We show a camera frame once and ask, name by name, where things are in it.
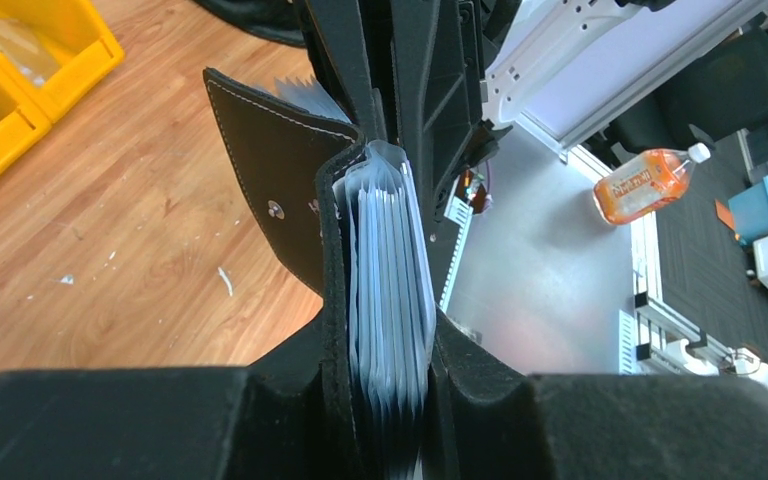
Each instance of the plastic bottle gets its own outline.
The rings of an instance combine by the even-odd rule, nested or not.
[[[693,168],[711,158],[704,143],[687,152],[665,148],[647,150],[603,178],[593,188],[602,218],[625,225],[684,195]]]

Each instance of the bottle label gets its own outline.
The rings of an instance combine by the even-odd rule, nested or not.
[[[686,188],[674,173],[680,166],[670,150],[650,150],[623,165],[594,188],[602,215],[610,223],[628,223],[674,202]]]

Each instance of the silver surface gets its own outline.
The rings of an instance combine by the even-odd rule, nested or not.
[[[641,320],[648,320],[650,335],[653,331],[652,327],[657,326],[660,331],[675,338],[686,338],[690,342],[698,342],[702,339],[703,330],[699,326],[659,299],[649,298],[646,305],[637,309],[637,313]],[[717,339],[709,335],[706,335],[705,338],[707,345],[693,350],[699,357],[714,365],[719,365],[723,359],[733,353],[731,348],[726,347]],[[666,342],[662,341],[660,348],[666,348]]]
[[[522,128],[490,161],[494,206],[475,216],[449,317],[521,373],[619,370],[619,311],[633,313],[631,231],[593,203],[601,176]]]

